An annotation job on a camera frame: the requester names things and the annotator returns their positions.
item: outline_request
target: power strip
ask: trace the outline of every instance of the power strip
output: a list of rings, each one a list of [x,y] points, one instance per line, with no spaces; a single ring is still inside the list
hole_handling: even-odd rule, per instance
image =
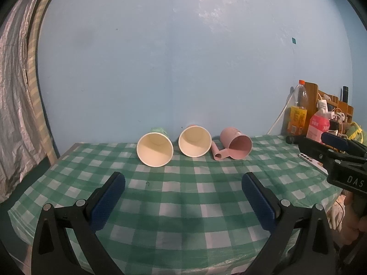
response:
[[[321,172],[323,172],[325,175],[328,175],[327,174],[327,170],[325,170],[323,167],[322,167],[322,163],[318,162],[317,160],[315,159],[312,159],[311,157],[303,154],[303,153],[299,153],[298,154],[298,157],[303,159],[304,161],[306,161],[307,163],[309,164],[312,164],[314,167],[318,168]]]

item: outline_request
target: blue wall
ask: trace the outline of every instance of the blue wall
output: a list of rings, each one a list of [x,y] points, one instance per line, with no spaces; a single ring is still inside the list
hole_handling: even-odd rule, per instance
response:
[[[352,55],[353,71],[353,120],[367,130],[367,31],[361,20],[347,0],[335,0],[342,15],[350,53]]]
[[[334,0],[52,0],[38,73],[60,153],[192,123],[262,135],[298,79],[352,93]]]

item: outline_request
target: green checkered tablecloth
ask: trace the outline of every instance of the green checkered tablecloth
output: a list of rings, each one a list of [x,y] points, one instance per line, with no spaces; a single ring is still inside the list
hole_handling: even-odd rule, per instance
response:
[[[96,234],[123,272],[243,271],[269,236],[242,192],[244,173],[254,172],[279,199],[297,206],[320,202],[329,209],[341,191],[298,158],[298,147],[287,145],[283,137],[252,140],[245,160],[222,161],[210,152],[186,157],[176,143],[172,160],[160,168],[143,165],[136,144],[81,144],[29,187],[9,216],[19,237],[31,245],[45,203],[73,205],[120,171],[126,177],[125,192]],[[88,268],[73,231],[69,238],[81,265]]]

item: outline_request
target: silver bolt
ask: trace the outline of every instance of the silver bolt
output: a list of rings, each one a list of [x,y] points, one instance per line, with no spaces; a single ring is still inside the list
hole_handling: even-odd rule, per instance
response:
[[[44,209],[45,211],[48,211],[49,209],[51,209],[51,204],[50,204],[50,203],[45,204],[45,205],[43,206],[43,209]]]
[[[318,210],[320,210],[320,211],[322,211],[322,210],[324,209],[324,207],[323,207],[320,203],[317,203],[317,204],[315,205],[315,207],[316,207],[316,209],[318,209]]]
[[[86,200],[78,199],[75,204],[77,205],[77,207],[83,207],[86,204]]]
[[[287,199],[282,199],[280,201],[280,203],[284,206],[284,207],[289,207],[291,205],[291,202]]]

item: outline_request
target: finger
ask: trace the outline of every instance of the finger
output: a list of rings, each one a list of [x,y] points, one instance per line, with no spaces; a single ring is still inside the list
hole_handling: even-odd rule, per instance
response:
[[[358,229],[361,232],[367,232],[367,216],[363,216],[358,223]]]
[[[343,243],[349,245],[358,238],[359,230],[350,227],[342,227],[340,234],[343,238]]]
[[[345,206],[348,206],[348,205],[350,205],[352,202],[353,202],[353,193],[352,193],[352,192],[350,192],[350,191],[347,191],[347,192],[346,192],[345,199],[344,199],[344,205],[345,205]]]
[[[351,205],[345,206],[345,215],[343,218],[343,226],[350,227],[353,229],[358,229],[359,227],[359,218],[357,214],[354,212]]]

